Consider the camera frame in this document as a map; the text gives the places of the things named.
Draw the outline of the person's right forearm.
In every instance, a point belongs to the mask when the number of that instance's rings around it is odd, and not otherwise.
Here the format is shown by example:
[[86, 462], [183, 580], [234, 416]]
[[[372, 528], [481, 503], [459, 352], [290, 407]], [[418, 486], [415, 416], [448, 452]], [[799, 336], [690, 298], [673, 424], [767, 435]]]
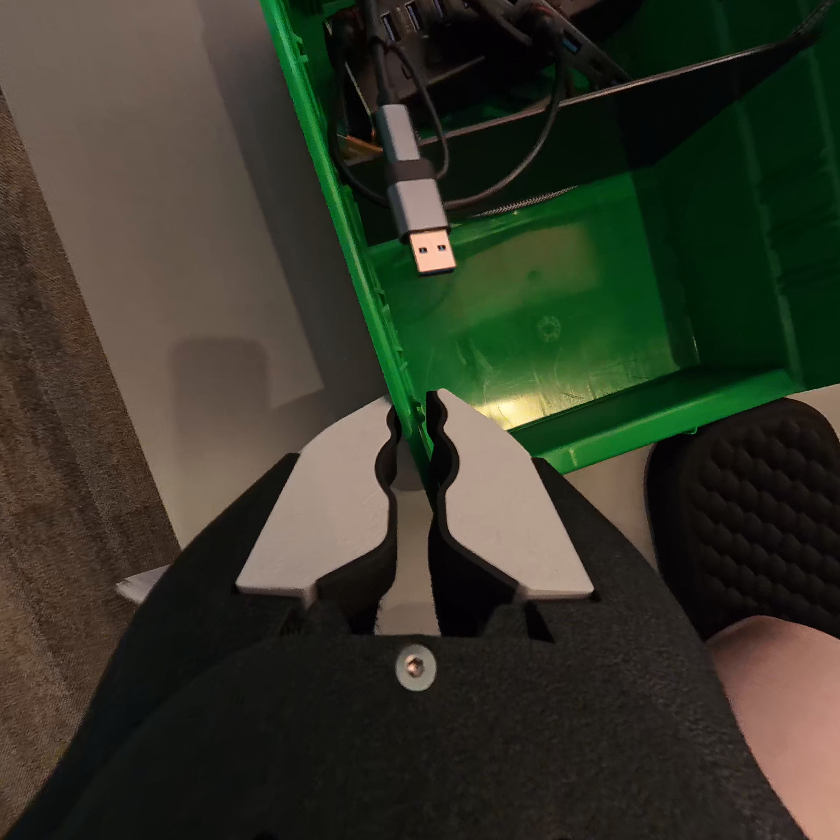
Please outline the person's right forearm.
[[838, 639], [753, 616], [714, 635], [707, 647], [774, 792], [808, 838], [838, 839]]

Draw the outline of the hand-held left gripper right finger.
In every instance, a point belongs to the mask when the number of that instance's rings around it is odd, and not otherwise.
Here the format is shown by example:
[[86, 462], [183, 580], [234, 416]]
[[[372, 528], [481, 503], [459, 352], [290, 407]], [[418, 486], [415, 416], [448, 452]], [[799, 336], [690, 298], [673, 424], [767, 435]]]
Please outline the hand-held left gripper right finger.
[[535, 459], [444, 388], [426, 396], [433, 443], [428, 568], [440, 633], [479, 637], [497, 610], [585, 602], [595, 587]]

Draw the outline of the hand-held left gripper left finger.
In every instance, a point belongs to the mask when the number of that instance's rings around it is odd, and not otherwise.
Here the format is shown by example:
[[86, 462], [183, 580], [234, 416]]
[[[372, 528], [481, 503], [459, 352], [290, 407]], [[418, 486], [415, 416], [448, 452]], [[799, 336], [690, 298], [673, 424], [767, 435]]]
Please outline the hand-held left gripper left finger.
[[243, 595], [328, 602], [374, 634], [397, 566], [392, 489], [402, 427], [388, 397], [333, 423], [300, 451], [235, 582]]

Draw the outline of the green plastic bin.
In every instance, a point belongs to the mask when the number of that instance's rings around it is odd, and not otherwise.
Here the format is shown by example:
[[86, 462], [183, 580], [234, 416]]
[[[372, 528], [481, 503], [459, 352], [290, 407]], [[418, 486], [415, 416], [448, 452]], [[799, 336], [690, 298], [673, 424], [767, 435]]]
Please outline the green plastic bin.
[[[261, 2], [420, 469], [446, 389], [562, 472], [838, 385], [838, 2], [472, 2], [486, 58], [428, 85], [359, 2]], [[561, 102], [816, 30], [658, 163], [549, 188]], [[485, 188], [448, 136], [539, 131]], [[454, 271], [417, 272], [386, 196], [434, 178]]]

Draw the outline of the black usb hub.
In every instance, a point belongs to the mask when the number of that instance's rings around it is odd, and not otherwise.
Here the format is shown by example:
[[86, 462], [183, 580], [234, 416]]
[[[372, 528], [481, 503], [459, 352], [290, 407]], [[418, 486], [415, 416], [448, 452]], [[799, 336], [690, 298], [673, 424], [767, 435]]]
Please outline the black usb hub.
[[485, 58], [480, 43], [483, 19], [472, 2], [373, 1], [375, 31], [407, 58], [433, 85], [476, 67]]

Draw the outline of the black flat panel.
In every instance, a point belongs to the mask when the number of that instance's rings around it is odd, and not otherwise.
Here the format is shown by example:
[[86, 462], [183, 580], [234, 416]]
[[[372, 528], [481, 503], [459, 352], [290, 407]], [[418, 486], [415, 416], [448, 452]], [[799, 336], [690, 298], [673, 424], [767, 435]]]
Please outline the black flat panel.
[[[598, 181], [658, 163], [703, 126], [789, 64], [816, 30], [736, 54], [562, 101], [558, 118], [523, 178], [549, 188]], [[448, 136], [447, 186], [485, 188], [520, 161], [540, 111], [459, 129]]]

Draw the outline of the grey usb adapter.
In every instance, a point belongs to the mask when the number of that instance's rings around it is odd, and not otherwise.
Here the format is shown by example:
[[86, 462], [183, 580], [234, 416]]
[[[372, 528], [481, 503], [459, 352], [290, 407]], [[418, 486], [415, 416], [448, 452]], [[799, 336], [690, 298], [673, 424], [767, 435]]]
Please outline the grey usb adapter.
[[399, 239], [412, 251], [423, 277], [456, 268], [450, 224], [434, 178], [399, 181], [386, 189]]

